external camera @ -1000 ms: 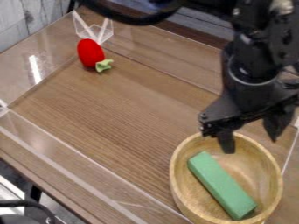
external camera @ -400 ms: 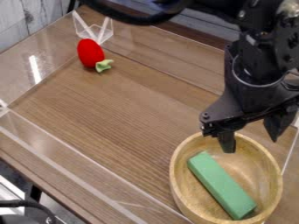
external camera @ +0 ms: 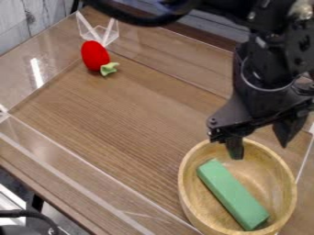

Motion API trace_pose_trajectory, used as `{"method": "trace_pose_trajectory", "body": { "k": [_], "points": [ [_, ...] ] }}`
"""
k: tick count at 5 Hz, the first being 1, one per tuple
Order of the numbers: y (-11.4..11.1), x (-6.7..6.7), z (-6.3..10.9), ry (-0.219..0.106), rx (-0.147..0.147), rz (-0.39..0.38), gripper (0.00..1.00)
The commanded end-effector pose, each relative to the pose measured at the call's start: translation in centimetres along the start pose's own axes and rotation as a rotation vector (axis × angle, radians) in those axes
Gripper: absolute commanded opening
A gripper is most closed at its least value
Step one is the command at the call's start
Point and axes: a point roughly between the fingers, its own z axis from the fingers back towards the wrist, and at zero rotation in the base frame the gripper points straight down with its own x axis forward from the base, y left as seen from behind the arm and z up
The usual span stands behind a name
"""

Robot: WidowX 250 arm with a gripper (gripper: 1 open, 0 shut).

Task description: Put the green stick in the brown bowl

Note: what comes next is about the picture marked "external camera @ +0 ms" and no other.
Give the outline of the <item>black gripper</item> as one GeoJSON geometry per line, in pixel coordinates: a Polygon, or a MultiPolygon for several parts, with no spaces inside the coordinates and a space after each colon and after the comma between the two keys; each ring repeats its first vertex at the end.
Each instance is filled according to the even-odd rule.
{"type": "Polygon", "coordinates": [[[281,59],[255,58],[250,50],[235,51],[231,97],[206,121],[210,141],[226,143],[234,160],[244,158],[243,138],[264,126],[286,148],[314,111],[314,81],[301,82],[281,59]]]}

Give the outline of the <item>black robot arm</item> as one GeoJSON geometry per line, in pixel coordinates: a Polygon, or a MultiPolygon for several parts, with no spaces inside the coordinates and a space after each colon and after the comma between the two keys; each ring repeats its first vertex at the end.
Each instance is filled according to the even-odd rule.
{"type": "Polygon", "coordinates": [[[314,111],[314,3],[310,0],[183,0],[248,29],[232,55],[231,98],[207,119],[210,141],[244,157],[243,138],[270,125],[282,146],[314,111]]]}

